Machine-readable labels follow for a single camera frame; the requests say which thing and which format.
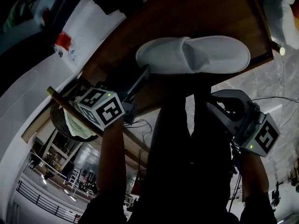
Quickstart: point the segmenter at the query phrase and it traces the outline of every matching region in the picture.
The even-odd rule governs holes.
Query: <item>black cable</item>
[[[294,100],[294,99],[291,99],[291,98],[287,98],[287,97],[282,97],[282,96],[264,97],[264,98],[253,99],[252,101],[254,101],[254,100],[260,100],[260,99],[272,99],[272,98],[287,99],[287,100],[293,101],[293,102],[295,102],[295,103],[299,103],[299,101],[297,101],[297,100]],[[286,125],[286,124],[293,118],[293,116],[295,115],[297,109],[298,109],[298,107],[296,108],[296,110],[295,110],[295,112],[293,113],[293,115],[288,119],[288,121],[285,122],[279,129],[281,129],[284,125]]]
[[[237,191],[239,189],[239,185],[240,185],[240,181],[241,181],[241,174],[239,174],[239,177],[237,179],[237,183],[235,184],[235,189],[234,189],[234,192],[233,192],[233,196],[232,196],[232,200],[230,202],[230,206],[229,206],[229,210],[228,212],[230,212],[231,208],[232,208],[232,204],[233,204],[233,201],[234,201],[234,198],[235,196],[237,195]]]
[[[140,128],[140,127],[144,127],[144,126],[146,126],[146,125],[148,125],[148,124],[145,124],[145,125],[142,125],[142,126],[124,126],[124,128],[129,128],[129,129],[133,129],[133,128]]]
[[[139,176],[139,185],[141,185],[141,171],[146,171],[146,170],[140,170],[140,161],[141,161],[141,154],[144,152],[144,149],[139,150],[139,157],[138,157],[138,176]]]
[[[290,101],[293,101],[293,102],[299,103],[299,101],[297,101],[297,100],[290,99],[290,98],[287,98],[287,97],[282,97],[282,96],[271,96],[271,97],[264,97],[264,98],[253,99],[252,101],[254,101],[254,100],[260,100],[260,99],[272,99],[272,98],[287,99],[287,100],[290,100]]]
[[[145,119],[140,119],[140,120],[137,120],[137,121],[133,122],[132,125],[140,123],[140,122],[144,122],[144,121],[146,121],[146,120]]]

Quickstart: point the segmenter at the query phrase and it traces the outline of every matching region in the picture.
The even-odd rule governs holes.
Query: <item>pole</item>
[[[58,212],[58,209],[59,209],[59,206],[58,206],[57,209],[56,209],[55,216],[56,216],[56,214],[57,214],[57,212]]]
[[[38,200],[39,200],[39,198],[41,197],[41,195],[38,195],[38,198],[37,198],[37,201],[36,201],[36,204],[38,204]]]
[[[47,89],[47,92],[56,100],[68,113],[73,117],[78,119],[82,124],[84,124],[91,131],[96,133],[99,137],[103,137],[103,131],[100,130],[96,125],[90,122],[83,114],[76,110],[71,104],[66,101],[61,95],[59,95],[51,86]]]
[[[17,191],[19,191],[21,185],[22,185],[22,181],[20,182],[20,185],[18,186]]]

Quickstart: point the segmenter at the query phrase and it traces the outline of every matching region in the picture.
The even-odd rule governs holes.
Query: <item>metal railing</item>
[[[45,199],[44,197],[42,197],[41,195],[33,191],[26,184],[24,184],[22,181],[20,182],[17,191],[21,193],[24,197],[26,197],[28,200],[33,202],[35,205],[66,221],[77,224],[81,218],[80,215],[73,213],[69,210],[66,210],[62,207],[59,207],[58,205]]]

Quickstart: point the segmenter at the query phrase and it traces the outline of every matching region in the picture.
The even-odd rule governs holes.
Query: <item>marble floor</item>
[[[222,82],[212,87],[212,92],[223,89],[239,89],[251,99],[272,96],[287,97],[299,101],[299,52],[291,47],[286,48],[286,55],[281,56],[274,51],[275,59],[244,74]],[[272,151],[266,158],[262,158],[270,181],[270,190],[275,188],[276,181],[287,177],[288,171],[296,161],[299,148],[299,104],[282,98],[261,99],[257,102],[261,110],[270,113],[280,129],[281,135]],[[187,123],[190,133],[194,127],[194,97],[186,98]],[[147,120],[152,128],[159,110],[153,111],[138,119]],[[150,128],[130,129],[142,140],[142,133]],[[150,147],[151,135],[146,137],[146,144]]]

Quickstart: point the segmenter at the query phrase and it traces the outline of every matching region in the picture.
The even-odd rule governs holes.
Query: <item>wire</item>
[[[298,107],[299,107],[299,106],[297,106],[297,108],[295,109],[295,112],[294,112],[293,115],[288,119],[288,121],[285,122],[281,127],[279,127],[279,129],[281,129],[284,125],[286,125],[286,124],[293,118],[293,116],[295,115],[296,111],[298,110]]]
[[[297,101],[297,100],[294,100],[294,99],[291,99],[291,98],[287,98],[287,97],[282,97],[282,96],[264,97],[264,98],[253,99],[252,101],[254,101],[254,100],[260,100],[260,99],[272,99],[272,98],[287,99],[287,100],[293,101],[293,102],[295,102],[295,103],[299,103],[299,101]],[[295,110],[295,112],[293,113],[293,115],[288,119],[288,121],[285,122],[279,129],[281,129],[284,125],[286,125],[286,124],[293,118],[293,116],[295,115],[297,109],[298,109],[298,107],[296,108],[296,110]]]
[[[253,99],[253,100],[260,100],[260,99],[272,99],[272,98],[280,98],[280,99],[287,99],[296,103],[299,103],[299,101],[291,99],[291,98],[287,98],[287,97],[282,97],[282,96],[271,96],[271,97],[264,97],[264,98],[258,98],[258,99]]]
[[[140,161],[141,161],[141,154],[144,152],[144,149],[139,150],[139,158],[138,158],[138,176],[139,176],[139,185],[141,185],[141,171],[146,171],[146,170],[140,170]]]
[[[140,120],[138,120],[138,121],[136,121],[136,122],[133,122],[132,123],[132,125],[133,124],[138,124],[138,123],[141,123],[141,122],[145,122],[146,124],[145,125],[142,125],[142,126],[130,126],[130,125],[124,125],[124,128],[140,128],[140,127],[144,127],[144,126],[146,126],[146,125],[148,125],[149,126],[149,128],[150,128],[150,130],[149,131],[143,131],[142,132],[142,142],[143,142],[143,144],[144,145],[146,145],[146,139],[150,136],[150,134],[153,132],[153,128],[152,128],[152,126],[151,126],[151,124],[147,121],[147,120],[145,120],[145,119],[140,119]]]
[[[231,208],[232,208],[232,204],[233,204],[234,198],[235,198],[235,196],[237,195],[237,191],[238,191],[238,189],[239,189],[240,181],[241,181],[241,174],[239,174],[238,179],[237,179],[237,183],[235,184],[235,189],[234,189],[234,192],[233,192],[232,201],[230,202],[230,206],[229,206],[229,210],[228,210],[228,212],[230,212],[230,210],[231,210]]]

